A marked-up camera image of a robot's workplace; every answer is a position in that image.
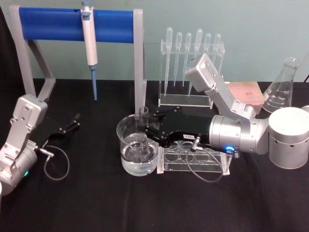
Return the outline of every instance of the metal bracket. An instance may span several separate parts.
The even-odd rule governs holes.
[[[36,92],[33,84],[33,77],[30,65],[30,58],[28,52],[28,46],[33,52],[35,59],[37,60],[40,69],[43,72],[45,77],[45,83],[40,91],[38,98],[42,101],[49,98],[54,84],[56,82],[55,78],[53,77],[52,72],[47,66],[45,62],[42,52],[40,50],[39,44],[36,41],[26,41],[23,35],[23,28],[20,21],[19,16],[19,5],[11,5],[10,6],[10,17],[11,17],[11,24],[12,24],[12,36],[15,42],[20,71],[23,77],[24,88],[26,94],[31,94],[32,96],[36,97]]]
[[[39,143],[39,148],[45,147],[51,140],[61,140],[77,131],[80,127],[79,117],[80,114],[76,114],[69,124],[49,134],[41,144]]]
[[[135,114],[145,106],[147,79],[145,74],[143,10],[133,10],[134,98]]]

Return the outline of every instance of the pipette rack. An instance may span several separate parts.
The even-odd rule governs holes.
[[[197,107],[209,107],[212,108],[212,100],[205,95],[205,93],[198,93],[192,88],[190,95],[189,91],[189,81],[185,79],[183,86],[183,64],[185,57],[185,46],[182,43],[180,47],[180,55],[178,62],[178,71],[176,76],[176,83],[174,86],[174,65],[175,65],[175,54],[176,54],[176,45],[172,44],[170,52],[170,65],[169,65],[169,81],[166,94],[164,94],[164,79],[165,79],[165,65],[166,65],[166,44],[164,40],[161,40],[161,50],[160,50],[160,81],[159,81],[159,101],[158,106],[161,105],[172,105],[172,106],[197,106]],[[205,53],[204,44],[200,45],[199,54]],[[216,67],[218,73],[221,73],[222,63],[225,55],[224,43],[221,41],[219,49],[217,52],[214,52],[213,44],[210,44],[209,57],[213,60],[215,56],[214,66]],[[191,43],[189,49],[188,62],[194,57],[194,43]]]

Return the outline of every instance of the cable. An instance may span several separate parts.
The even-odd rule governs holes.
[[[48,161],[49,161],[49,157],[47,158],[47,160],[46,160],[46,162],[45,162],[45,164],[44,164],[44,172],[45,172],[45,174],[46,174],[46,176],[47,176],[48,178],[50,178],[51,180],[56,180],[56,181],[58,181],[58,180],[63,180],[64,178],[67,177],[67,175],[69,174],[69,170],[70,170],[70,161],[69,161],[68,155],[67,155],[62,149],[60,149],[60,148],[57,147],[57,146],[46,145],[45,147],[55,148],[55,149],[61,151],[61,152],[63,153],[63,155],[66,157],[67,162],[68,162],[68,169],[67,169],[67,172],[65,173],[65,175],[64,175],[63,177],[61,177],[61,178],[53,178],[53,177],[51,177],[51,176],[47,173],[47,171],[46,171],[46,166],[47,166],[47,163],[48,163]]]
[[[306,77],[306,79],[304,80],[304,82],[306,82],[306,81],[308,80],[308,78],[309,78],[309,75]]]
[[[189,154],[189,151],[190,151],[190,150],[187,151],[187,154],[186,154],[186,156],[185,156],[185,159],[186,159],[186,162],[187,162],[187,165],[188,165],[190,171],[191,171],[197,178],[199,178],[199,179],[201,179],[202,181],[205,181],[205,182],[207,182],[207,183],[217,183],[219,180],[221,180],[221,178],[222,178],[222,176],[223,176],[223,168],[222,168],[222,165],[220,164],[220,162],[217,160],[217,158],[216,158],[213,154],[211,154],[210,152],[206,151],[206,153],[208,153],[208,154],[214,159],[214,161],[216,161],[216,163],[219,165],[219,167],[220,167],[220,169],[221,169],[221,173],[220,173],[220,176],[219,176],[217,179],[215,179],[215,180],[206,180],[206,179],[204,179],[203,177],[201,177],[200,175],[198,175],[195,171],[193,171],[193,169],[190,167],[189,162],[188,162],[188,154]]]

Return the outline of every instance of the teal wall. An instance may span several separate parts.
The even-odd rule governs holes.
[[[93,0],[95,8],[144,10],[146,73],[158,80],[160,40],[167,27],[183,35],[197,28],[220,33],[225,44],[225,80],[272,81],[285,57],[305,63],[295,81],[309,74],[308,0]],[[80,8],[80,0],[0,0],[10,26],[9,5]],[[90,79],[83,42],[40,41],[56,78]],[[133,46],[98,43],[98,79],[133,79]],[[33,74],[41,77],[32,62]]]

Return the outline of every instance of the test tube rack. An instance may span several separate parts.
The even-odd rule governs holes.
[[[229,175],[229,166],[232,155],[204,148],[202,151],[191,152],[192,142],[176,141],[169,148],[159,147],[157,173],[165,171],[190,171],[186,162],[188,153],[188,163],[195,172],[220,173],[219,164],[209,155],[211,153],[219,161],[223,169],[223,175]]]
[[[213,48],[214,44],[211,43],[208,49],[208,55],[211,60],[215,60],[214,66],[216,67],[218,73],[221,74],[223,59],[225,55],[224,43],[221,41],[217,51]],[[189,48],[188,62],[194,58],[195,48],[194,43],[191,43]],[[206,53],[204,50],[204,44],[200,44],[199,54]],[[160,80],[159,80],[159,101],[158,106],[161,105],[171,105],[171,106],[197,106],[197,107],[209,107],[212,108],[212,100],[205,95],[205,93],[198,93],[192,88],[190,95],[188,95],[189,81],[185,79],[183,85],[183,65],[185,58],[185,44],[182,43],[180,47],[179,62],[177,68],[176,82],[174,85],[174,64],[176,56],[176,44],[172,43],[170,51],[170,67],[168,75],[168,87],[165,94],[164,84],[165,84],[165,70],[166,70],[166,58],[167,58],[167,48],[166,42],[161,40],[161,50],[160,50]]]

